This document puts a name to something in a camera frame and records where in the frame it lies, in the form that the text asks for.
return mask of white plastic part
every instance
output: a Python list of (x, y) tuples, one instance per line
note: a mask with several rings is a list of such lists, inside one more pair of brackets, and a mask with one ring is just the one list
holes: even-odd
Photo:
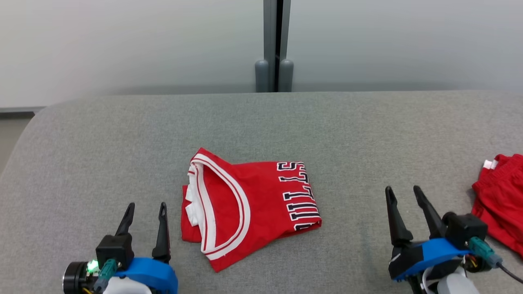
[(119, 277), (112, 277), (109, 280), (107, 289), (104, 294), (152, 294), (149, 287), (146, 285), (131, 280), (130, 278), (120, 279)]
[(434, 292), (428, 289), (429, 285), (427, 285), (427, 276), (430, 275), (433, 268), (433, 266), (426, 268), (422, 275), (422, 288), (423, 290), (425, 290), (425, 292), (427, 292), (427, 294), (435, 294)]
[(480, 294), (474, 283), (465, 276), (453, 273), (438, 283), (439, 294)]

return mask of white stripe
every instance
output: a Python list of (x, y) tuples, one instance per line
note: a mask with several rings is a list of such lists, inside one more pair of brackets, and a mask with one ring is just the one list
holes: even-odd
[(196, 175), (189, 174), (189, 187), (192, 192), (192, 209), (196, 212), (196, 218), (198, 220), (198, 227), (200, 228), (200, 234), (203, 237), (206, 236), (206, 226), (205, 226), (205, 213), (203, 213), (203, 204), (200, 200), (200, 195), (198, 194), (198, 188), (196, 187)]
[(396, 255), (395, 257), (393, 257), (391, 259), (391, 261), (389, 261), (389, 264), (391, 264), (391, 262), (395, 261), (399, 256), (401, 255), (401, 253), (398, 253), (398, 255)]
[(216, 218), (214, 217), (214, 209), (212, 208), (209, 193), (203, 177), (203, 166), (196, 167), (198, 188), (200, 189), (200, 196), (203, 201), (203, 208), (205, 208), (205, 218), (207, 219), (207, 238), (205, 248), (214, 248), (216, 246)]
[(213, 172), (215, 172), (224, 182), (229, 186), (231, 191), (233, 192), (234, 196), (236, 197), (236, 201), (238, 203), (238, 210), (240, 211), (240, 222), (238, 224), (238, 229), (236, 230), (236, 233), (225, 243), (216, 246), (215, 248), (206, 248), (206, 250), (203, 250), (202, 252), (206, 254), (207, 258), (210, 260), (218, 259), (225, 254), (229, 253), (230, 251), (234, 250), (238, 247), (238, 245), (241, 244), (245, 236), (247, 235), (247, 231), (249, 229), (249, 225), (251, 223), (251, 208), (249, 206), (249, 202), (247, 199), (247, 195), (245, 195), (245, 192), (239, 185), (239, 183), (224, 169), (218, 166), (212, 159), (209, 157), (203, 155), (203, 154), (196, 154), (195, 157), (192, 159), (191, 164), (195, 165), (205, 165), (209, 167)]

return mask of red cloth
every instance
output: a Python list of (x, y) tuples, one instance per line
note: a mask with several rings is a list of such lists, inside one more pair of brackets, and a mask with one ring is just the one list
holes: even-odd
[(472, 185), (472, 214), (488, 225), (488, 234), (523, 257), (523, 156), (496, 156)]
[(302, 162), (232, 165), (200, 149), (191, 159), (188, 176), (182, 239), (201, 242), (216, 272), (277, 238), (322, 224)]

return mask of couch cushion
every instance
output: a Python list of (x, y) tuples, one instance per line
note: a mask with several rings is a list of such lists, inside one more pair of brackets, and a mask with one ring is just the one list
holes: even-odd
[[(150, 256), (167, 203), (180, 293), (409, 293), (388, 274), (384, 190), (428, 238), (413, 185), (443, 215), (470, 212), (485, 159), (523, 152), (523, 96), (502, 92), (285, 93), (81, 99), (40, 111), (0, 178), (0, 292), (61, 293), (136, 202), (133, 249)], [(323, 226), (215, 273), (180, 237), (181, 187), (204, 147), (231, 163), (303, 161)], [(490, 244), (523, 276), (520, 258)], [(481, 293), (521, 293), (500, 270)]]

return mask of gray wall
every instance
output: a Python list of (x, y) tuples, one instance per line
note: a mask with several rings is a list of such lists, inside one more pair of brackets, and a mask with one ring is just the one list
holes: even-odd
[(293, 91), (523, 92), (519, 0), (296, 0)]
[(254, 92), (263, 1), (2, 0), (0, 108)]

